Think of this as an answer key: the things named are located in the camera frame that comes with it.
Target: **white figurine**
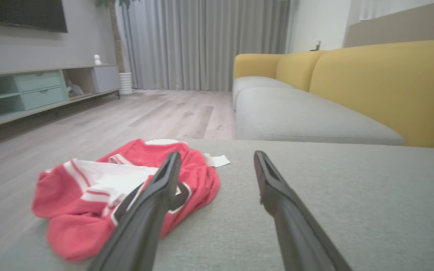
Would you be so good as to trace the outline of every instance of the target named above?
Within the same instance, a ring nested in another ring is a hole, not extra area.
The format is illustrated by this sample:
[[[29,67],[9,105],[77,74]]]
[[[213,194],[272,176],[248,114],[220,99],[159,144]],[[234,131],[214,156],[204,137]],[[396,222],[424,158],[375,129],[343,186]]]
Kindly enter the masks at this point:
[[[101,65],[100,56],[94,55],[93,58],[95,59],[95,65]]]

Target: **potted plant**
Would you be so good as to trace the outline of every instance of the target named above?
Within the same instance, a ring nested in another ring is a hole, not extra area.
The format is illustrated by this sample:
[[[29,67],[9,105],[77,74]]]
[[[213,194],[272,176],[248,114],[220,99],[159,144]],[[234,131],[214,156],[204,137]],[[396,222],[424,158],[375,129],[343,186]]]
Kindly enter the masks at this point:
[[[115,55],[117,58],[118,72],[120,73],[120,84],[122,85],[119,90],[120,95],[131,95],[133,94],[132,83],[131,83],[131,72],[125,72],[124,57],[122,54],[122,40],[120,38],[120,32],[118,31],[117,13],[115,10],[115,3],[119,1],[119,5],[125,4],[127,7],[130,6],[130,1],[135,0],[96,0],[96,5],[98,7],[107,7],[110,11],[110,20],[112,22],[112,32],[113,32],[113,42],[115,45]]]

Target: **red and white jersey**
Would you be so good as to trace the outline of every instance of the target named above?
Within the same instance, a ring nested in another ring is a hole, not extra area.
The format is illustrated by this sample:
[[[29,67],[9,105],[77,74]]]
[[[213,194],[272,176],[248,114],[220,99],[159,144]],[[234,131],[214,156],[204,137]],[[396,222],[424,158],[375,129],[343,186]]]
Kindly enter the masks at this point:
[[[32,209],[36,216],[50,219],[47,239],[55,252],[69,261],[96,256],[174,151],[181,155],[179,183],[162,236],[212,201],[220,185],[217,172],[199,151],[184,142],[173,142],[151,145],[138,139],[96,162],[73,159],[41,173]]]

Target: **gray wall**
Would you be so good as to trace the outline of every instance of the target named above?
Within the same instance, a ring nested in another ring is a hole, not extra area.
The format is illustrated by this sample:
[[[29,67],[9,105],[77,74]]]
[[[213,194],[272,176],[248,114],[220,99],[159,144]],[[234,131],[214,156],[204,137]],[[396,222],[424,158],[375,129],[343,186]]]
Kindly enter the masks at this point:
[[[95,0],[62,0],[68,33],[0,26],[0,72],[92,65],[93,55],[115,64],[108,10]]]
[[[344,47],[434,40],[434,4],[349,26]]]

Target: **drawer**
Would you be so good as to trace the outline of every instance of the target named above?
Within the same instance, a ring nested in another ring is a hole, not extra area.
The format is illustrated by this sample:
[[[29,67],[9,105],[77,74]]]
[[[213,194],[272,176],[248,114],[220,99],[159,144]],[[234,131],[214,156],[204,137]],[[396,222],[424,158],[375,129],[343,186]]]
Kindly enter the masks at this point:
[[[41,88],[57,87],[61,85],[59,72],[38,72],[14,76],[19,92]]]
[[[52,89],[43,89],[21,95],[25,110],[31,110],[38,107],[47,106],[53,103],[65,100],[65,95],[61,87]]]

